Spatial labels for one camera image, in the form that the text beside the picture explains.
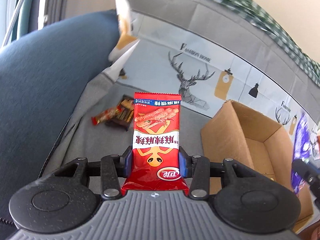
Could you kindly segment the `person's right hand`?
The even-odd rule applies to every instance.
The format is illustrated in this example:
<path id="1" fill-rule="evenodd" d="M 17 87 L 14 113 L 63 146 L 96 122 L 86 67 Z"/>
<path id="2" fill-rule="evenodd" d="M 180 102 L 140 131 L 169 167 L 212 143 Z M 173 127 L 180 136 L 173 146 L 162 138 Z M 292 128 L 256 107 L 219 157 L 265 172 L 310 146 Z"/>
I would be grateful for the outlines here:
<path id="1" fill-rule="evenodd" d="M 316 136 L 316 144 L 315 144 L 315 151 L 316 151 L 316 153 L 315 153 L 315 157 L 314 157 L 314 159 L 315 159 L 315 160 L 319 160 L 319 159 L 320 159 L 320 152 L 319 152 L 319 150 L 320 150 L 320 145 L 319 145 L 319 139 L 320 139 L 320 135 L 317 135 L 317 136 Z"/>

